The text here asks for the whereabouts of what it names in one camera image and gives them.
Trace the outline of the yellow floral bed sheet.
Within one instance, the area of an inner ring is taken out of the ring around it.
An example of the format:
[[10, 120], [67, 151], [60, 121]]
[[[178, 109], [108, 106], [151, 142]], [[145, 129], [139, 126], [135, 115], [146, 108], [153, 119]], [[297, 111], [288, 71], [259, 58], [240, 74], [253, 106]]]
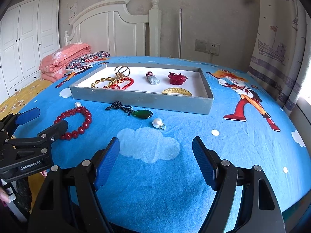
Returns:
[[8, 114], [17, 114], [41, 91], [45, 90], [52, 83], [47, 80], [39, 79], [32, 84], [15, 92], [5, 100], [0, 107], [0, 118], [3, 119]]

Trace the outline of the pale jade pendant pink knot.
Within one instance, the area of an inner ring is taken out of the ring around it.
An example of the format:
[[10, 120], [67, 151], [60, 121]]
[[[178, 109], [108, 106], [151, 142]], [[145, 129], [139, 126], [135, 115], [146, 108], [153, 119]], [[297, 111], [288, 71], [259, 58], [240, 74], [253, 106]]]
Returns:
[[160, 83], [160, 80], [151, 71], [146, 72], [145, 76], [151, 85], [158, 85]]

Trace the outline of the silver metal pole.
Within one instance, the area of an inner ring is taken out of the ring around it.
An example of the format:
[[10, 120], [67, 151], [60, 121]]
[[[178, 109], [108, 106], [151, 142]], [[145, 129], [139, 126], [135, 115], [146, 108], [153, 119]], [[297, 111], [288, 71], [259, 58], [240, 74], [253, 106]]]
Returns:
[[179, 9], [179, 24], [178, 24], [178, 58], [181, 58], [182, 49], [182, 8]]

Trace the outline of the gold bangle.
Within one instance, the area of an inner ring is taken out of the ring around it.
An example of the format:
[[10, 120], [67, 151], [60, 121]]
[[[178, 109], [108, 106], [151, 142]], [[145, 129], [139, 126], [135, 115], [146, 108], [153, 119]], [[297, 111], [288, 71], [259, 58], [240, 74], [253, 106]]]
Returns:
[[178, 87], [171, 87], [163, 90], [161, 92], [162, 94], [176, 94], [176, 95], [184, 95], [184, 96], [192, 96], [191, 92], [184, 89], [184, 88], [178, 88]]

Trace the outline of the wall socket with plug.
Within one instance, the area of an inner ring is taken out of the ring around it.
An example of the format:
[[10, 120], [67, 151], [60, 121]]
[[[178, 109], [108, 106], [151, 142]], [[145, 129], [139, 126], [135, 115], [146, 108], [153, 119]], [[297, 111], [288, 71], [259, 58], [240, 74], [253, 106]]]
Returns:
[[195, 51], [218, 56], [220, 52], [220, 44], [196, 39]]

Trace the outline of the patterned round cushion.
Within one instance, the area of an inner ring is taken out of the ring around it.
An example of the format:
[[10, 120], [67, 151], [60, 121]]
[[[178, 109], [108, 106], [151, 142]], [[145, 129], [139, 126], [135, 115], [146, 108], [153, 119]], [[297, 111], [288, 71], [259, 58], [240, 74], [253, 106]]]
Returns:
[[110, 57], [110, 53], [105, 51], [98, 51], [94, 53], [89, 53], [82, 55], [66, 65], [66, 70], [74, 70], [76, 68], [83, 68], [85, 66], [90, 66], [94, 62], [105, 61]]

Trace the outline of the red flower hair clip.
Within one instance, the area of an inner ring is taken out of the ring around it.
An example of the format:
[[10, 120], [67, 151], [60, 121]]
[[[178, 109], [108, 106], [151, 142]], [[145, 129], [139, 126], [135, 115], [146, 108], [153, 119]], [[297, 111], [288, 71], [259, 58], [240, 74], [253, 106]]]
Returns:
[[169, 73], [168, 77], [171, 85], [183, 85], [188, 79], [185, 75], [180, 73]]

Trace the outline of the black flower brooch gold clip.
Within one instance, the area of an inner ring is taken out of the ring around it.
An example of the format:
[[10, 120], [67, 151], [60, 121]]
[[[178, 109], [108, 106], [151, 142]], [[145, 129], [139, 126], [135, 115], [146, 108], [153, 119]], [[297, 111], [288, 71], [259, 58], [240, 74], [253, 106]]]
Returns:
[[129, 77], [130, 75], [130, 69], [128, 68], [128, 66], [125, 65], [120, 65], [114, 68], [114, 72], [116, 77], [118, 78], [125, 78], [125, 77]]

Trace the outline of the white bed headboard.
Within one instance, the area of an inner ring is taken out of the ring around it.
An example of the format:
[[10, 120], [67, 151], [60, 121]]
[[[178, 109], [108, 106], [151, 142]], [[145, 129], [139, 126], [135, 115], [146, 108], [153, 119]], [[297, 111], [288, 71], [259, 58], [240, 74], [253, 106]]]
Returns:
[[105, 0], [80, 12], [65, 31], [64, 44], [87, 43], [91, 50], [111, 56], [160, 56], [161, 10], [151, 1], [148, 14], [132, 15], [130, 0]]

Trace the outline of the pink folded blanket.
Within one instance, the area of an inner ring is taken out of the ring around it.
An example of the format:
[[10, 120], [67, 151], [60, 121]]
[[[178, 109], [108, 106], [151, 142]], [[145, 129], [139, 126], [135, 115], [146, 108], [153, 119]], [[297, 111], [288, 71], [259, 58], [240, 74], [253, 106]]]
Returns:
[[51, 82], [57, 81], [66, 73], [66, 66], [69, 62], [90, 52], [91, 46], [82, 42], [60, 48], [41, 60], [39, 65], [41, 78]]

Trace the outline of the blue cartoon tablecloth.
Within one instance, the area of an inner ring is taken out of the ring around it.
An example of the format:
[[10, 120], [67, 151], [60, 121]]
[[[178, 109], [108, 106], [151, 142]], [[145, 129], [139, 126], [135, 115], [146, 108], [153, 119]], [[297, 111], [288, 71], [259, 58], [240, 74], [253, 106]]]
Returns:
[[206, 184], [192, 152], [196, 136], [237, 167], [261, 166], [282, 211], [310, 191], [310, 155], [299, 132], [248, 74], [233, 72], [259, 96], [278, 131], [251, 104], [244, 108], [245, 122], [225, 119], [234, 112], [240, 94], [213, 74], [229, 72], [228, 68], [175, 58], [127, 56], [112, 57], [94, 68], [116, 63], [200, 67], [214, 101], [208, 115], [153, 109], [153, 116], [164, 122], [164, 130], [154, 128], [150, 119], [108, 110], [105, 103], [82, 102], [92, 114], [89, 129], [78, 138], [54, 142], [52, 158], [62, 168], [74, 167], [105, 148], [111, 138], [120, 140], [118, 158], [97, 193], [110, 222], [138, 232], [197, 232], [215, 192]]

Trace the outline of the ship print curtain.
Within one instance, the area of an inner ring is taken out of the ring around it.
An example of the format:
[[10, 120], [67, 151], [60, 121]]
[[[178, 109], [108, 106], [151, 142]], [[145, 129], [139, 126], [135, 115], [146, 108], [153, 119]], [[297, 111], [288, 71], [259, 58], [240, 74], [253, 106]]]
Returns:
[[248, 73], [290, 115], [307, 68], [308, 15], [300, 0], [260, 0], [259, 25]]

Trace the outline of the white wardrobe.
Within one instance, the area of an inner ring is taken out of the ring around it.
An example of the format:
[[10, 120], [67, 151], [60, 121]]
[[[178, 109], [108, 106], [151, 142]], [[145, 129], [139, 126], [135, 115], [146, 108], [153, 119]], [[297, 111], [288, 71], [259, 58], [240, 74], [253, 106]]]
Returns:
[[41, 60], [60, 48], [59, 1], [24, 0], [1, 19], [1, 101], [41, 78]]

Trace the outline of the white pearl earring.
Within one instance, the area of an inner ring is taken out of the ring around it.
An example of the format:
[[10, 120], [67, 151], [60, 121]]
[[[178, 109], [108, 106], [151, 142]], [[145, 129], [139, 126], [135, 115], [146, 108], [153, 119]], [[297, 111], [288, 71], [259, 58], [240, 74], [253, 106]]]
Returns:
[[78, 108], [78, 107], [81, 106], [81, 103], [80, 102], [75, 102], [74, 106], [75, 106], [75, 108]]
[[160, 118], [155, 118], [152, 121], [152, 125], [154, 128], [157, 128], [157, 129], [161, 129], [161, 130], [166, 129], [166, 125], [163, 123], [163, 121]]

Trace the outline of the grey shallow tray box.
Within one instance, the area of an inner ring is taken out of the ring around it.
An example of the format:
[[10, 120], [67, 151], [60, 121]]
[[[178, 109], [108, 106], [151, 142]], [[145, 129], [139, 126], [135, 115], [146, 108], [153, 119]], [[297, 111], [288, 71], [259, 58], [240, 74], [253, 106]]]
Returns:
[[[136, 107], [202, 115], [210, 113], [214, 95], [201, 68], [173, 64], [127, 63], [130, 78], [134, 80], [129, 88], [107, 89], [106, 82], [99, 82], [95, 87], [91, 86], [96, 80], [113, 77], [114, 68], [117, 66], [118, 63], [100, 66], [74, 82], [70, 86], [72, 97], [102, 103], [120, 101]], [[145, 74], [148, 71], [160, 80], [158, 85], [151, 85], [147, 81]], [[169, 73], [185, 75], [188, 79], [180, 85], [180, 88], [190, 91], [192, 96], [162, 94], [163, 90], [173, 87], [169, 83]]]

